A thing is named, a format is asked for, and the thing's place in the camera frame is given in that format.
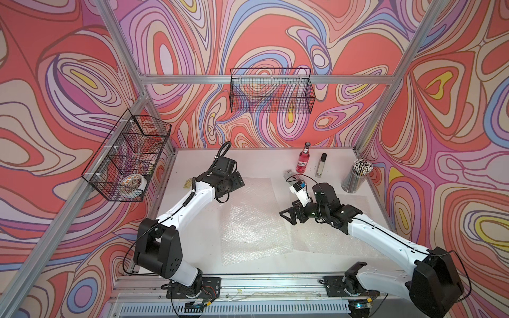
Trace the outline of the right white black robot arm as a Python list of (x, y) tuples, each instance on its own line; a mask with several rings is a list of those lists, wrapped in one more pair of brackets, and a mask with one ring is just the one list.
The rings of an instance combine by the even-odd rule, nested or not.
[(357, 262), (344, 274), (340, 285), (345, 292), (356, 295), (372, 290), (395, 295), (412, 302), (428, 317), (444, 317), (460, 300), (465, 289), (451, 252), (429, 249), (385, 229), (362, 210), (342, 204), (328, 183), (314, 185), (313, 198), (303, 180), (291, 181), (289, 189), (297, 200), (280, 216), (290, 224), (316, 219), (363, 241), (403, 271), (380, 271)]

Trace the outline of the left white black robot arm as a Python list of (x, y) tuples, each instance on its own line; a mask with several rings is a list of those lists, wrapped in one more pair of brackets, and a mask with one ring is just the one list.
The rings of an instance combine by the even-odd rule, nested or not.
[(187, 288), (200, 286), (201, 270), (184, 260), (180, 232), (209, 204), (222, 203), (222, 197), (229, 199), (244, 185), (237, 162), (217, 156), (206, 172), (192, 178), (190, 191), (176, 205), (157, 219), (141, 222), (134, 264)]

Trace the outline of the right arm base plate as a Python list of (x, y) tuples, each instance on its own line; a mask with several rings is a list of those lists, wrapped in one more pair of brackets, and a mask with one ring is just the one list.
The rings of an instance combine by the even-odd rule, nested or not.
[(327, 296), (332, 297), (370, 297), (378, 298), (379, 291), (367, 290), (360, 285), (356, 278), (348, 276), (324, 276), (318, 282), (325, 287)]

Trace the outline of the grey tape dispenser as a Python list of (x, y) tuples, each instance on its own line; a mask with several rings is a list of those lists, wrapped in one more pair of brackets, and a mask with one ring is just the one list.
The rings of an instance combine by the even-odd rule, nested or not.
[(284, 172), (284, 180), (286, 182), (295, 182), (298, 179), (298, 174), (293, 170), (287, 170)]

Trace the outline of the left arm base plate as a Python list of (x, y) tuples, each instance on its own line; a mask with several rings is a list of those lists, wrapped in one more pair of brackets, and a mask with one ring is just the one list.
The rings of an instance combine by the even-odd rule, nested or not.
[(199, 277), (191, 286), (170, 281), (166, 289), (167, 299), (216, 299), (220, 297), (221, 278), (218, 276)]

